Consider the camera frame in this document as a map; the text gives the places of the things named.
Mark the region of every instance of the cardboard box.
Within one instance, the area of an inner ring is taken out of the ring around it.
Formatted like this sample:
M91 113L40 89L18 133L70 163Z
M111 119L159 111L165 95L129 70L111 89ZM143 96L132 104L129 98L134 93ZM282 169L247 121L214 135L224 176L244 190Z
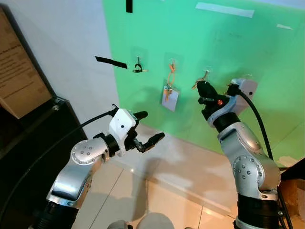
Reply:
M0 8L0 105L21 118L49 99L50 92Z

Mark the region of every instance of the paper tag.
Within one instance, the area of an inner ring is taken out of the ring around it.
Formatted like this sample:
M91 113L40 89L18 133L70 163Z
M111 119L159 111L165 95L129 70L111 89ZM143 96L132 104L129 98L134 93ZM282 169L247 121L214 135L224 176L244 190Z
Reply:
M172 88L172 92L168 95L168 98L166 99L167 93L163 89L163 96L162 96L162 106L165 106L167 109L171 111L175 111L177 101L178 101L178 96L179 96L179 91Z

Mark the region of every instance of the green backdrop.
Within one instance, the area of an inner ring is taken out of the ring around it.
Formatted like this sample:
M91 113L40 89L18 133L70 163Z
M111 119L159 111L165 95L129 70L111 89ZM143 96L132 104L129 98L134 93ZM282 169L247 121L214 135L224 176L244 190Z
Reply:
M245 18L199 10L198 2L255 13ZM220 153L217 132L204 120L191 87L207 67L212 70L208 80L220 93L232 78L250 78L258 82L253 102L274 159L304 157L303 10L249 0L133 0L133 13L126 13L123 0L103 0L103 6L112 58L128 65L128 70L114 68L121 107L146 110L144 124ZM132 72L137 55L148 72ZM177 63L174 86L180 90L175 112L161 106L171 58ZM250 108L240 119L263 143Z

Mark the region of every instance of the tag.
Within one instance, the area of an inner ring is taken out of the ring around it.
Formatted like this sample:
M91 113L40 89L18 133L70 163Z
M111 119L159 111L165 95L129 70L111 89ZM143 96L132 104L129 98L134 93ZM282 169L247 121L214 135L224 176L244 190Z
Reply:
M177 101L178 101L179 91L175 88L172 88L168 85L164 86L163 96L162 96L162 106L165 106L171 111L175 111Z

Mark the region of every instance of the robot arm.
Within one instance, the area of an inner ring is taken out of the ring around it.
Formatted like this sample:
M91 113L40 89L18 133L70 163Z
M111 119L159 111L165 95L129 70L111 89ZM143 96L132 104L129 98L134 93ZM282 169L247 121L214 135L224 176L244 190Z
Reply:
M280 171L263 149L249 127L237 115L247 105L234 93L233 88L253 96L256 83L249 80L232 80L227 94L220 95L207 82L197 84L202 113L211 127L219 132L222 150L230 161L238 193L236 229L276 229L279 215L276 188Z
M100 133L91 140L77 143L47 195L47 207L37 215L38 220L32 228L71 228L91 187L93 174L103 162L115 155L123 156L130 149L137 148L144 153L154 147L164 133L156 134L145 144L136 139L139 120L147 115L147 112L132 114L126 109L118 109L109 124L108 135Z

